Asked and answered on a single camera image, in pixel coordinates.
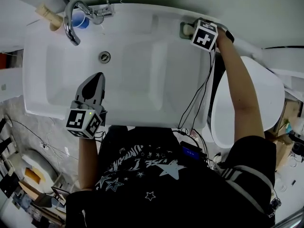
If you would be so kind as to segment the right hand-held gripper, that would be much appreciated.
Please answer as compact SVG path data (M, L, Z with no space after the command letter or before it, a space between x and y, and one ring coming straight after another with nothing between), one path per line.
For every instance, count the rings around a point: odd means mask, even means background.
M191 39L191 44L207 52L211 52L216 43L217 37L217 25L199 19L196 23L195 32Z

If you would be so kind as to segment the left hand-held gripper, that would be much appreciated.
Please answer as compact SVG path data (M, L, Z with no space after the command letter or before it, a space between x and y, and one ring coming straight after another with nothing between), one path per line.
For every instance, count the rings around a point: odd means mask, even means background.
M99 72L88 77L66 111L66 129L75 137L94 139L98 128L105 125L107 111L100 105L104 97L105 75Z

